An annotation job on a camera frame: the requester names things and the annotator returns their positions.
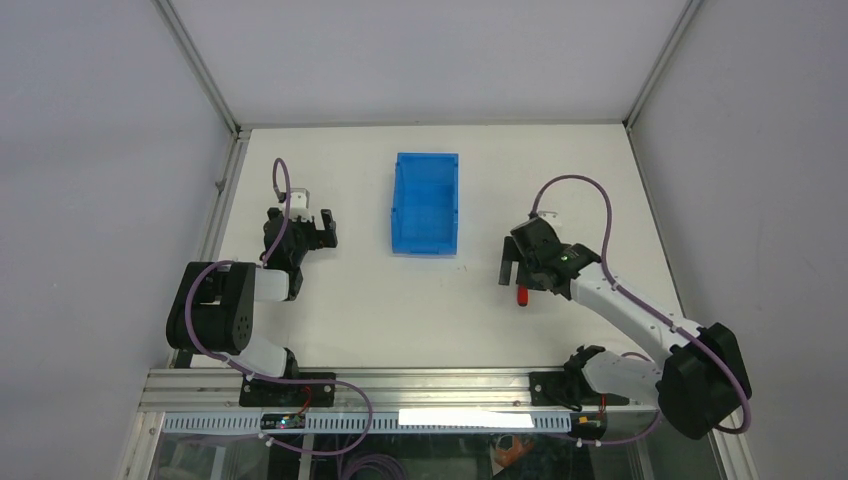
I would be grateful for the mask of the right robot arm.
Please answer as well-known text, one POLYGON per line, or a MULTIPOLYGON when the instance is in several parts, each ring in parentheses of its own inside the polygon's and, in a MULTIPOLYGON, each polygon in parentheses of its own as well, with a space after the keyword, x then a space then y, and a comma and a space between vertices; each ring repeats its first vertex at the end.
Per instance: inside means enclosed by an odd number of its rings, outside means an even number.
POLYGON ((750 412, 752 387, 735 334, 721 323, 703 327, 635 296, 590 248, 560 241, 533 216, 503 240, 498 282, 545 291, 602 317, 644 352, 627 358, 580 346, 552 375, 533 374, 536 405, 580 411, 618 396, 650 405, 680 434, 700 439, 736 410, 750 412))

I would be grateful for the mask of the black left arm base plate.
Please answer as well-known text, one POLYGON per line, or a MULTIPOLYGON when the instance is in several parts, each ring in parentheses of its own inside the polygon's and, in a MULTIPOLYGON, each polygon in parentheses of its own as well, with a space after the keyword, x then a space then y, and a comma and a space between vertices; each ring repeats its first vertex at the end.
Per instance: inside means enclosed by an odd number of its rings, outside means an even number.
POLYGON ((251 408, 301 408, 332 407, 335 400, 337 378, 329 371, 306 372, 300 374, 301 380, 308 380, 308 385, 283 385, 266 380, 243 378, 238 405, 251 408))

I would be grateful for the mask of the red black screwdriver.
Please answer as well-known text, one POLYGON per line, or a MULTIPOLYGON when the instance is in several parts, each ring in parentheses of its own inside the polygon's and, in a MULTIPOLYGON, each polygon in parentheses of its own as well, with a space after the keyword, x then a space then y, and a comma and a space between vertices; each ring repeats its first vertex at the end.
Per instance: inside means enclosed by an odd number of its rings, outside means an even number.
POLYGON ((516 302, 520 307, 527 307, 529 304, 529 289, 524 285, 517 286, 516 302))

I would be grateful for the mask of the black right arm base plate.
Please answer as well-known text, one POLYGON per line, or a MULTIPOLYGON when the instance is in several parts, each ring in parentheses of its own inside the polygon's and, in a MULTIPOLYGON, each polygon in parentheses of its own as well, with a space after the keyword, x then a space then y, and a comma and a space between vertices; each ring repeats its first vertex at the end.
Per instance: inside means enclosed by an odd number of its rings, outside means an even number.
POLYGON ((581 377, 565 371, 533 371, 528 374, 529 393, 533 406, 560 406, 572 411, 584 407, 627 406, 630 400, 615 394, 600 394, 592 390, 581 377))

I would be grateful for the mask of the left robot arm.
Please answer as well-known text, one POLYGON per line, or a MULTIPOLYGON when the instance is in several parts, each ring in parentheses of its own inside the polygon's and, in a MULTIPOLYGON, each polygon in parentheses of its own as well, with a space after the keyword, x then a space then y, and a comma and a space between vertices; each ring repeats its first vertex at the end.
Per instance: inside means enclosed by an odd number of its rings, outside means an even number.
POLYGON ((268 260, 186 265, 166 321, 166 339, 174 349, 207 355, 250 379, 262 379, 263 394, 277 406, 288 406, 301 392, 296 357, 255 332, 254 307, 296 300, 307 253, 337 247, 338 237, 329 209, 320 211, 321 227, 304 209, 287 218, 272 207, 267 216, 261 256, 268 260))

